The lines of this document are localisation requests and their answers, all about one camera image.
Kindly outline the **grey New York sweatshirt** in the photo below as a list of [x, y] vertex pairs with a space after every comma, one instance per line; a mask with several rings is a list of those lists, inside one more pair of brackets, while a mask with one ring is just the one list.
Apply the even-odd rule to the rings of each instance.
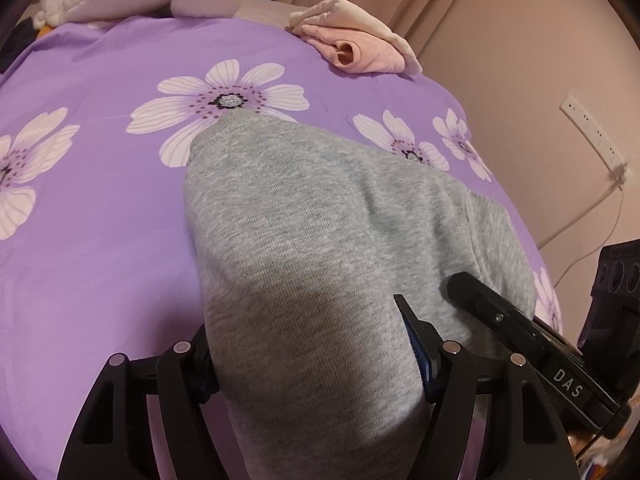
[[210, 355], [254, 479], [405, 478], [428, 408], [396, 295], [481, 356], [500, 346], [449, 303], [450, 275], [535, 311], [503, 206], [326, 130], [236, 110], [195, 137], [184, 196]]

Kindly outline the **dark navy clothing item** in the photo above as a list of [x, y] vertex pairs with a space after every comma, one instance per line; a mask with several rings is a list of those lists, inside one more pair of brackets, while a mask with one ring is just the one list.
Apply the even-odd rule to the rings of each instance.
[[32, 18], [21, 20], [9, 34], [0, 51], [0, 73], [4, 74], [11, 64], [38, 39], [39, 30]]

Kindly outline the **purple floral bed sheet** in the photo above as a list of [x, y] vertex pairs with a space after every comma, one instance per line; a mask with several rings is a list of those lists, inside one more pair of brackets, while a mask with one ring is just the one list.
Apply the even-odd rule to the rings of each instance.
[[193, 137], [228, 110], [313, 125], [506, 203], [460, 103], [423, 76], [349, 76], [254, 22], [67, 24], [1, 78], [1, 427], [52, 479], [106, 359], [203, 319], [183, 212]]

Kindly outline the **folded pink cream garment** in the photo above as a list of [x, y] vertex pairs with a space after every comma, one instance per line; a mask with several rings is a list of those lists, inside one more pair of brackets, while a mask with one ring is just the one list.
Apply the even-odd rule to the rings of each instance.
[[323, 0], [293, 12], [288, 28], [345, 73], [416, 76], [423, 68], [404, 37], [348, 0]]

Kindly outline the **white wall power strip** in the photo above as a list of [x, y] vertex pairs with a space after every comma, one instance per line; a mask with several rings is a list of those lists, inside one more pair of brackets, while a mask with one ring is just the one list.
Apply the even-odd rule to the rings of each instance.
[[628, 181], [628, 162], [605, 128], [596, 121], [596, 118], [586, 110], [572, 92], [567, 93], [560, 105], [560, 110], [585, 137], [604, 163], [617, 187], [622, 190]]

